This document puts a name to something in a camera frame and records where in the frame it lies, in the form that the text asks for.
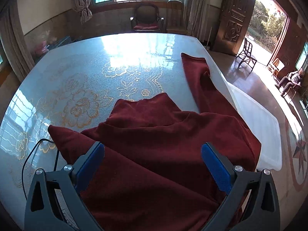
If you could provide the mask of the beige curtain right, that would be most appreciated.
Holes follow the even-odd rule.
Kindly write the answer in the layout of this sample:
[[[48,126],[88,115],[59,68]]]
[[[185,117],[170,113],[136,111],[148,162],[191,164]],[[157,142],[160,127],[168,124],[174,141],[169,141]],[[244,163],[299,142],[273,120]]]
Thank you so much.
[[[187,35],[196,37],[200,42],[206,38],[210,0],[183,0],[183,23]]]

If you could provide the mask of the dark red fleece garment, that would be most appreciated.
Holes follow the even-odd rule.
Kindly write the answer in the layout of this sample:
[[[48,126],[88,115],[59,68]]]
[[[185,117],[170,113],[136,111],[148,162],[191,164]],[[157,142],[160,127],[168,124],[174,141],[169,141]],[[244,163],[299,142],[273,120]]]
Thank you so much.
[[[76,132],[50,126],[73,164],[99,141],[105,157],[81,197],[104,230],[200,230],[224,199],[202,161],[211,143],[232,164],[253,171],[261,143],[216,89],[204,58],[182,54],[198,112],[182,111],[166,93],[118,100],[106,121]]]

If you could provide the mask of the beige curtain left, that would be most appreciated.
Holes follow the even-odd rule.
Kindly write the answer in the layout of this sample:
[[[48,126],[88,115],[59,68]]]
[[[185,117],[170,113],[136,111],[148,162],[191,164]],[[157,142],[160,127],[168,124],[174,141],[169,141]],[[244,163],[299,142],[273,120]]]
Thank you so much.
[[[23,82],[35,63],[24,40],[16,0],[1,15],[1,42],[12,70]]]

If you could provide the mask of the pink plastic bag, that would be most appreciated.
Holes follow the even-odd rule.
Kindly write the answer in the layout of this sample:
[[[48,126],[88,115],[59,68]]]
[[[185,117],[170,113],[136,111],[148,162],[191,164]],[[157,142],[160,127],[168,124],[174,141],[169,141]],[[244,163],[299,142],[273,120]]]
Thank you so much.
[[[49,40],[40,40],[33,47],[33,51],[32,51],[33,56],[35,58],[38,58],[38,57],[45,55],[49,51],[48,50],[49,44],[50,44]]]

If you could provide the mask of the seated person in background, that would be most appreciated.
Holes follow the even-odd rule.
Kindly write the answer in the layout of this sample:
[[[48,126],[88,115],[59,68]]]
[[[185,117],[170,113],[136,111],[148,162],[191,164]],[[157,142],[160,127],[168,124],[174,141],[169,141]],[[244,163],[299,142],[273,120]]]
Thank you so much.
[[[280,94],[281,96],[284,96],[291,87],[294,87],[295,85],[301,85],[303,76],[304,71],[300,68],[299,70],[290,72],[284,76],[278,84],[275,84],[275,87],[279,89],[280,87],[284,86],[284,89]]]

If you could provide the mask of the carved wooden door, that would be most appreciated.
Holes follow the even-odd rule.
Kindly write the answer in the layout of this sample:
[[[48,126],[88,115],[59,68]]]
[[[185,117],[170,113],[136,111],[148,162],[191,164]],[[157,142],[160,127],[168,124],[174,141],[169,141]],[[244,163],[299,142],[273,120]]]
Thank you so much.
[[[251,21],[255,0],[223,0],[213,51],[237,55]]]

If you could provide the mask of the dark chair at doorway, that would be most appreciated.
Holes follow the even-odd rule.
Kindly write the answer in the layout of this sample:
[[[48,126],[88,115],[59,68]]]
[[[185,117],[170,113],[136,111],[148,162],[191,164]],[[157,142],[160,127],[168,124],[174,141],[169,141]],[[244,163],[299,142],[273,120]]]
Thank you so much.
[[[245,63],[251,68],[251,71],[253,71],[257,63],[257,59],[252,55],[252,48],[252,43],[247,38],[244,38],[243,49],[235,57],[235,59],[239,58],[241,60],[238,64],[238,68],[240,68],[240,66]]]

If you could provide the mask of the small wooden chair doorway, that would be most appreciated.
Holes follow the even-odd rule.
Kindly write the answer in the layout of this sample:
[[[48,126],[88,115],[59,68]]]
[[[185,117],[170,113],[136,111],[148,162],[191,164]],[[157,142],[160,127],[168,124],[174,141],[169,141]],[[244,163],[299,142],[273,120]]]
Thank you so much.
[[[284,63],[276,58],[273,62],[270,62],[267,66],[271,75],[277,78],[278,73],[285,67]]]

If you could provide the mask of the wooden chair by window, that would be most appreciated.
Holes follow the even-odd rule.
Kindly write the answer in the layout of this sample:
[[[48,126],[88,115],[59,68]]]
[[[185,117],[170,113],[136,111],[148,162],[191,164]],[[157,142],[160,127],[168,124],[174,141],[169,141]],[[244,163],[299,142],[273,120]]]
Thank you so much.
[[[167,1],[166,33],[187,35],[183,24],[183,3],[181,1]]]

